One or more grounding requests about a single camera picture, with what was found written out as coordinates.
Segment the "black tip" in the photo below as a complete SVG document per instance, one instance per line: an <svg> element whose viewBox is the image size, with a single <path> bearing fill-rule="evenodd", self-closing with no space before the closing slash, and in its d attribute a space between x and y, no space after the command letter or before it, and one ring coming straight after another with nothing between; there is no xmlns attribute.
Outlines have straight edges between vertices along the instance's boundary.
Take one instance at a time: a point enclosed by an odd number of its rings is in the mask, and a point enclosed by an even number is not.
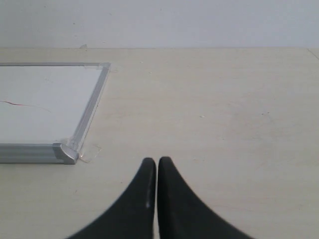
<svg viewBox="0 0 319 239"><path fill-rule="evenodd" d="M153 159L145 158L118 200L69 239L152 239L155 188L156 164Z"/></svg>
<svg viewBox="0 0 319 239"><path fill-rule="evenodd" d="M158 218L161 239L251 239L210 210L169 157L159 162Z"/></svg>

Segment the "smudge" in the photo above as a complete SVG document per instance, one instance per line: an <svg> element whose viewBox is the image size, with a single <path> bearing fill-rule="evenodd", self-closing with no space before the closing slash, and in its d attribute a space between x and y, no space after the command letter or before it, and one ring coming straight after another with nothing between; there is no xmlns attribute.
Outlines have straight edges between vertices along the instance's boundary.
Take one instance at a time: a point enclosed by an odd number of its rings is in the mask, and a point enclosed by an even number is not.
<svg viewBox="0 0 319 239"><path fill-rule="evenodd" d="M52 113L50 110L48 110L48 109L46 109L46 108L42 108L42 107L40 107L40 106L22 105L22 104L12 103L12 102L10 102L10 101L0 101L0 102L6 103L6 104L10 104L10 105L12 105L12 106L26 106L26 107L39 108L39 109L42 109L42 110L44 110L44 111L48 111L48 112Z"/></svg>

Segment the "white wall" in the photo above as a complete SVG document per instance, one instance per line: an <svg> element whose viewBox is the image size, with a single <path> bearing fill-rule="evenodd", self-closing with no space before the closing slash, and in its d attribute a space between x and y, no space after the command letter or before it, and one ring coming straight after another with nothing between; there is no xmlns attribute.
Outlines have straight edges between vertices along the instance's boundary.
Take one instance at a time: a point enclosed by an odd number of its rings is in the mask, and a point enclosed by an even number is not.
<svg viewBox="0 0 319 239"><path fill-rule="evenodd" d="M319 47L319 0L0 0L0 47Z"/></svg>

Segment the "light wood tabletop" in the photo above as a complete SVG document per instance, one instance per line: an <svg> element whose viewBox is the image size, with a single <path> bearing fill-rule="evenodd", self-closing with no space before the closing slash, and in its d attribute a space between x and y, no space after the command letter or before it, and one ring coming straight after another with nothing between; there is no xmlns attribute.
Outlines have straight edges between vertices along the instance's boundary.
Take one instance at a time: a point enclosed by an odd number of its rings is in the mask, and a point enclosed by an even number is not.
<svg viewBox="0 0 319 239"><path fill-rule="evenodd" d="M318 238L319 49L0 48L0 62L112 63L76 165L0 165L1 239L66 238L164 155L252 237Z"/></svg>

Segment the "whiteboard frame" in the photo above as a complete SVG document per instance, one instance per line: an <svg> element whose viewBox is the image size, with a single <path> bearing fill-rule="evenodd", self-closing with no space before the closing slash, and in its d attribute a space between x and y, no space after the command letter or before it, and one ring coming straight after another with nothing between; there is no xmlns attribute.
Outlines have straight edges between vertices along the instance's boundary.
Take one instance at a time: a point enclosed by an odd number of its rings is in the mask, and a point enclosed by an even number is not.
<svg viewBox="0 0 319 239"><path fill-rule="evenodd" d="M64 163L75 164L97 104L100 100L111 64L83 62L0 63L0 66L96 66L101 74L86 105L71 141L52 144L0 143L0 163Z"/></svg>

